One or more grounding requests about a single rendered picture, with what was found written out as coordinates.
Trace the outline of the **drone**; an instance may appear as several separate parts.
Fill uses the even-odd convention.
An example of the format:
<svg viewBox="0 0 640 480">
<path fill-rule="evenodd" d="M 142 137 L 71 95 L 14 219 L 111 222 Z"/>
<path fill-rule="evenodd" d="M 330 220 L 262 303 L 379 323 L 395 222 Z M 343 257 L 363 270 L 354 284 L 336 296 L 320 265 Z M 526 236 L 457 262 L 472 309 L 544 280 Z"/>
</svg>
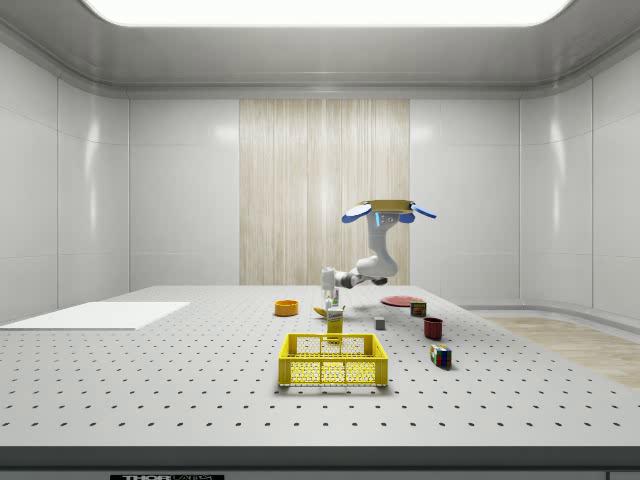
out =
<svg viewBox="0 0 640 480">
<path fill-rule="evenodd" d="M 415 213 L 435 219 L 436 215 L 419 207 L 415 202 L 409 200 L 369 200 L 358 203 L 349 209 L 343 216 L 343 223 L 351 223 L 356 219 L 370 213 L 398 213 L 401 223 L 412 223 L 415 220 Z"/>
</svg>

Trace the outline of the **yellow basket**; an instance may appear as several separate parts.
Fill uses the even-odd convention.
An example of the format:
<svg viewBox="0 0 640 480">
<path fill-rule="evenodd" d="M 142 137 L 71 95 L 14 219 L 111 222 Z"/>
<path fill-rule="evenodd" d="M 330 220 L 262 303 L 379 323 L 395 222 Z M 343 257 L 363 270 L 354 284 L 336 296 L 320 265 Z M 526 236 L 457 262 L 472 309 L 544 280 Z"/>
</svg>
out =
<svg viewBox="0 0 640 480">
<path fill-rule="evenodd" d="M 280 385 L 386 385 L 388 356 L 374 334 L 288 333 Z"/>
</svg>

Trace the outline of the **white board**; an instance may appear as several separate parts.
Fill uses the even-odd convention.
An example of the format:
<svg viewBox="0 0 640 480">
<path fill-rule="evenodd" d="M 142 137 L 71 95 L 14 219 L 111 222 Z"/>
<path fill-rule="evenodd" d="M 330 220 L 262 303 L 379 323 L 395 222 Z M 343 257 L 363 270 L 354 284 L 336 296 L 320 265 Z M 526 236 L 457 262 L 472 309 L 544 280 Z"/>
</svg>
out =
<svg viewBox="0 0 640 480">
<path fill-rule="evenodd" d="M 189 302 L 88 302 L 0 326 L 0 330 L 138 330 Z"/>
</svg>

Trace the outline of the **white yellow carton box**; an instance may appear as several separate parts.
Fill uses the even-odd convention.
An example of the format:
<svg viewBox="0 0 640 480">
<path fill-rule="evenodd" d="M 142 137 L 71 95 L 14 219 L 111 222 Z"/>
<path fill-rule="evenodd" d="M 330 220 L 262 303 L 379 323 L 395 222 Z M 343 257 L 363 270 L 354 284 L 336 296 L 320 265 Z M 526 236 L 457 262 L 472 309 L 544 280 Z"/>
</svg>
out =
<svg viewBox="0 0 640 480">
<path fill-rule="evenodd" d="M 343 330 L 343 307 L 330 307 L 326 310 L 327 340 L 330 343 L 338 343 L 341 340 Z"/>
</svg>

